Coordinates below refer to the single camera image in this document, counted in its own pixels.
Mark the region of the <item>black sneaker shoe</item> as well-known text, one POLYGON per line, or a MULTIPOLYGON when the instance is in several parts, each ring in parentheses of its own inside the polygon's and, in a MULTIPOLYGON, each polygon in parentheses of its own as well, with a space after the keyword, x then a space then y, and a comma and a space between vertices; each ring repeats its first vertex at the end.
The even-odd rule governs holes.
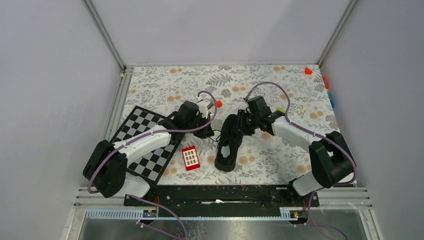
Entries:
POLYGON ((237 115, 228 115, 220 130, 214 166, 223 172, 231 172, 236 166, 238 150, 243 140, 243 135, 237 129, 237 120, 237 115))

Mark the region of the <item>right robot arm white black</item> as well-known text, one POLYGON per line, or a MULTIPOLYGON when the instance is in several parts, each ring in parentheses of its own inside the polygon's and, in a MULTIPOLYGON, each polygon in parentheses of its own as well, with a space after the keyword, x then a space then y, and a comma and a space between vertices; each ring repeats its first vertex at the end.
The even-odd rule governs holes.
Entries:
POLYGON ((341 133, 326 135, 313 132, 292 121, 279 110, 271 111, 261 96, 247 100, 247 108, 237 112, 236 129, 244 136, 251 136, 257 129, 280 137, 300 147, 309 154, 311 171, 292 180, 287 191, 287 201, 301 205, 307 194, 331 188, 356 171, 356 164, 341 133))

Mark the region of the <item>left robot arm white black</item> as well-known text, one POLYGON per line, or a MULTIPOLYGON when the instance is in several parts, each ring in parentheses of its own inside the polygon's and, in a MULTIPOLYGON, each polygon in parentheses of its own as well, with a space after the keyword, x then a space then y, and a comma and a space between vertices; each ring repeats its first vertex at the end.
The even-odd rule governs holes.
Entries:
POLYGON ((159 157, 145 163, 143 176, 129 173, 129 166, 153 151, 176 144, 185 134, 208 138, 210 124, 215 117, 210 113, 211 108, 218 108, 215 100, 185 101, 177 111, 144 132, 114 143, 100 141, 82 175, 89 181, 89 186, 95 187, 95 191, 105 198, 125 194, 135 196, 144 206, 152 204, 155 192, 147 179, 159 176, 166 158, 159 157))

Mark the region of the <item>black shoelace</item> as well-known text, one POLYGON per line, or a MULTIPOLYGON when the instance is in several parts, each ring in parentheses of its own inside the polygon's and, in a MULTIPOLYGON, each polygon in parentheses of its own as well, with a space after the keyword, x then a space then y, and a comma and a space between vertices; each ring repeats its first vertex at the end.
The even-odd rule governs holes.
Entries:
POLYGON ((219 140, 220 140, 220 137, 221 137, 221 130, 219 130, 219 129, 213 129, 212 131, 213 131, 214 135, 211 136, 211 137, 209 137, 209 139, 211 141, 213 141, 214 143, 218 143, 219 140))

